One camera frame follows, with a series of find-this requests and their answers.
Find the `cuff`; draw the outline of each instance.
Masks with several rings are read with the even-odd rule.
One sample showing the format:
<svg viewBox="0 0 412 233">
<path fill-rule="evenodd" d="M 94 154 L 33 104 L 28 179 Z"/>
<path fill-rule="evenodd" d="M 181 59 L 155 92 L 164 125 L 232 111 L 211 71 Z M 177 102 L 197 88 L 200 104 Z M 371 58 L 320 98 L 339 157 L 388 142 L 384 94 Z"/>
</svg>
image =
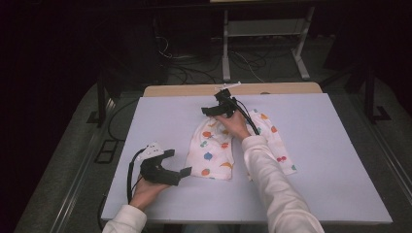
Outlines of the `cuff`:
<svg viewBox="0 0 412 233">
<path fill-rule="evenodd" d="M 130 205 L 121 206 L 118 214 L 113 219 L 113 221 L 121 222 L 136 229 L 136 232 L 142 231 L 146 220 L 147 217 L 145 213 Z"/>
<path fill-rule="evenodd" d="M 242 141 L 242 149 L 244 152 L 258 145 L 267 146 L 267 140 L 263 136 L 255 135 L 249 136 Z"/>
</svg>

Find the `black hand-mounted device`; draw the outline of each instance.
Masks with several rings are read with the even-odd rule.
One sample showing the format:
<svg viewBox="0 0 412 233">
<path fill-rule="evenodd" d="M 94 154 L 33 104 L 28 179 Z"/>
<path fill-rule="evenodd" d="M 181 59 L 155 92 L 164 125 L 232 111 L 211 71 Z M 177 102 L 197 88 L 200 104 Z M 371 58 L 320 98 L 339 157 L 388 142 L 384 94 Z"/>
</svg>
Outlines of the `black hand-mounted device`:
<svg viewBox="0 0 412 233">
<path fill-rule="evenodd" d="M 162 150 L 157 143 L 148 145 L 145 149 L 139 150 L 129 163 L 127 174 L 127 200 L 132 198 L 131 179 L 133 175 L 134 161 L 143 160 L 140 165 L 140 175 L 151 183 L 164 183 L 169 185 L 178 185 L 181 178 L 187 177 L 191 173 L 191 167 L 184 168 L 180 172 L 173 172 L 164 169 L 161 162 L 164 158 L 175 155 L 175 150 Z"/>
<path fill-rule="evenodd" d="M 222 89 L 217 94 L 215 94 L 216 100 L 219 102 L 219 105 L 212 108 L 202 108 L 202 113 L 208 117 L 224 114 L 226 114 L 227 117 L 232 117 L 233 113 L 238 110 L 252 126 L 256 135 L 259 135 L 258 129 L 252 121 L 251 116 L 249 116 L 248 111 L 243 111 L 243 109 L 237 103 L 239 102 L 244 108 L 245 106 L 240 101 L 236 100 L 235 97 L 230 96 L 230 91 L 227 88 Z"/>
<path fill-rule="evenodd" d="M 215 94 L 219 105 L 212 108 L 202 108 L 202 113 L 206 116 L 219 116 L 226 114 L 227 117 L 232 117 L 234 111 L 238 109 L 235 97 L 230 98 L 230 91 L 223 89 Z"/>
</svg>

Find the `table leg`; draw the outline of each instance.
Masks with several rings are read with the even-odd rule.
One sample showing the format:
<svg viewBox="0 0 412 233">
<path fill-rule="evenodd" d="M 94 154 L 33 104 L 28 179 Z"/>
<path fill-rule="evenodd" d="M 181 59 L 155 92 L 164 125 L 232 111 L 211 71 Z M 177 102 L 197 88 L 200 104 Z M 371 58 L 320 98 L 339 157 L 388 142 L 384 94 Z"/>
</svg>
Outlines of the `table leg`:
<svg viewBox="0 0 412 233">
<path fill-rule="evenodd" d="M 305 44 L 306 36 L 309 31 L 309 26 L 310 26 L 314 11 L 315 11 L 315 7 L 309 8 L 309 11 L 306 15 L 305 22 L 302 27 L 302 31 L 300 32 L 299 44 L 297 44 L 296 49 L 292 51 L 294 62 L 296 62 L 297 69 L 299 70 L 300 76 L 305 81 L 309 80 L 310 76 L 309 76 L 308 71 L 306 70 L 305 64 L 303 63 L 303 60 L 300 54 L 302 52 L 303 45 Z"/>
<path fill-rule="evenodd" d="M 229 68 L 229 57 L 227 56 L 227 10 L 224 11 L 224 22 L 223 22 L 223 57 L 222 57 L 222 67 L 223 67 L 223 80 L 225 82 L 230 81 L 230 68 Z"/>
</svg>

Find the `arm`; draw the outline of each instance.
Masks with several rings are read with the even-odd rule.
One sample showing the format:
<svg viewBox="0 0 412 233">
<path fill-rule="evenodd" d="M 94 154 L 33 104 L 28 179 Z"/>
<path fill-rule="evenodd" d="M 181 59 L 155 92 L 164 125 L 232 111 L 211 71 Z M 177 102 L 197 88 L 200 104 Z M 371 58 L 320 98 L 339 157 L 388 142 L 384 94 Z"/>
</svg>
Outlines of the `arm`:
<svg viewBox="0 0 412 233">
<path fill-rule="evenodd" d="M 150 183 L 142 178 L 136 185 L 129 205 L 123 205 L 113 220 L 106 223 L 103 233 L 141 232 L 146 224 L 145 209 L 153 203 L 157 195 L 169 185 Z"/>
<path fill-rule="evenodd" d="M 319 221 L 310 214 L 303 197 L 297 193 L 271 154 L 262 136 L 251 136 L 239 112 L 231 118 L 215 116 L 226 129 L 242 142 L 245 164 L 257 185 L 266 208 L 269 232 L 324 232 Z"/>
</svg>

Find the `white tag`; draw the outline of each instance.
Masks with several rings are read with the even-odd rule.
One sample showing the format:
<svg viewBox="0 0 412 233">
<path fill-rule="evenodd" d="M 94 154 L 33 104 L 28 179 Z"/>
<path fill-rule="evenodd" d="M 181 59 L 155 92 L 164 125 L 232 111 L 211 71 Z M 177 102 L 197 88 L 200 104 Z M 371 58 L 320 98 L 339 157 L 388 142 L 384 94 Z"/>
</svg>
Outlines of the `white tag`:
<svg viewBox="0 0 412 233">
<path fill-rule="evenodd" d="M 223 89 L 228 89 L 237 85 L 240 85 L 240 82 L 234 83 L 234 84 L 226 84 L 224 83 L 222 87 L 215 87 L 215 89 L 223 90 Z"/>
<path fill-rule="evenodd" d="M 164 150 L 160 147 L 160 145 L 158 143 L 151 143 L 137 156 L 137 161 L 156 157 L 162 154 L 164 154 Z"/>
</svg>

